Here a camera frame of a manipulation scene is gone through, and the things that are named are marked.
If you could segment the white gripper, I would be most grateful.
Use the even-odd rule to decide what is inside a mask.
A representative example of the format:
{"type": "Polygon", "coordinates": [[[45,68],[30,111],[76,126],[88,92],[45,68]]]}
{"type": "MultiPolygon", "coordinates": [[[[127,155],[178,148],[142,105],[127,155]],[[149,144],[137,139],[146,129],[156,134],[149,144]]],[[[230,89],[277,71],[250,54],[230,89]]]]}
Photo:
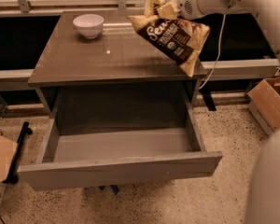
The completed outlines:
{"type": "Polygon", "coordinates": [[[167,20],[176,20],[179,15],[187,20],[201,17],[197,0],[171,0],[160,6],[157,11],[162,19],[167,20]]]}

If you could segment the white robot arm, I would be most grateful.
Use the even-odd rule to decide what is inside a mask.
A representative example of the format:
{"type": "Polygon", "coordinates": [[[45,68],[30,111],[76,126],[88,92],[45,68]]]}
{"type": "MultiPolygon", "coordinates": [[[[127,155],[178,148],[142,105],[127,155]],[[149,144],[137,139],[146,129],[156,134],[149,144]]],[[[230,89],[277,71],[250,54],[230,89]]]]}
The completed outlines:
{"type": "MultiPolygon", "coordinates": [[[[280,62],[280,0],[171,0],[158,9],[163,18],[195,20],[209,14],[250,13],[280,62]]],[[[271,134],[255,163],[245,224],[280,224],[280,129],[271,134]]]]}

